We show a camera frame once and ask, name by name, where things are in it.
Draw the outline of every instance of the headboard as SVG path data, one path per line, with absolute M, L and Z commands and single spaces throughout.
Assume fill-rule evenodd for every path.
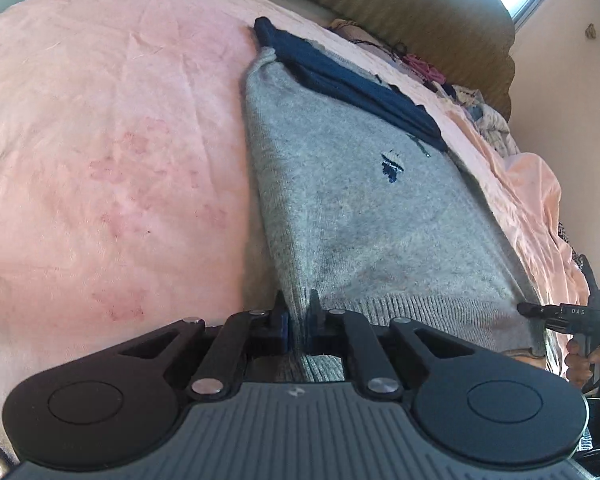
M 309 0 L 439 68 L 450 82 L 482 91 L 506 119 L 515 28 L 500 0 Z

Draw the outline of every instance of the mattress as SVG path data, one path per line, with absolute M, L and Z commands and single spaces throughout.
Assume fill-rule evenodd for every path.
M 26 0 L 0 14 L 0 410 L 42 369 L 271 305 L 241 109 L 263 15 L 424 104 L 542 300 L 586 302 L 544 161 L 501 160 L 462 110 L 315 23 L 265 0 Z

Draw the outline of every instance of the hand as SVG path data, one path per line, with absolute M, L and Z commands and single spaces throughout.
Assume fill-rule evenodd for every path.
M 564 364 L 568 366 L 567 379 L 571 384 L 581 390 L 591 377 L 589 367 L 593 364 L 600 366 L 600 347 L 596 348 L 588 357 L 578 355 L 580 345 L 575 339 L 571 339 L 567 343 L 567 351 L 569 354 L 564 359 Z

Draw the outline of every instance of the gray sweater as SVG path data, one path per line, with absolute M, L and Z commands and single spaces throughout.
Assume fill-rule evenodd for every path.
M 315 288 L 324 308 L 375 324 L 408 316 L 494 351 L 544 355 L 541 326 L 516 310 L 538 300 L 533 287 L 477 183 L 448 154 L 304 88 L 271 48 L 247 74 L 245 108 L 297 343 Z M 324 356 L 297 354 L 286 370 L 288 380 L 342 378 Z

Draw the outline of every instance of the white logo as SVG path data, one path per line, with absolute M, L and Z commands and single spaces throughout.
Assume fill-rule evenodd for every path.
M 306 391 L 304 391 L 300 386 L 296 386 L 295 388 L 290 388 L 286 391 L 290 396 L 295 397 L 296 399 L 298 397 L 302 397 Z

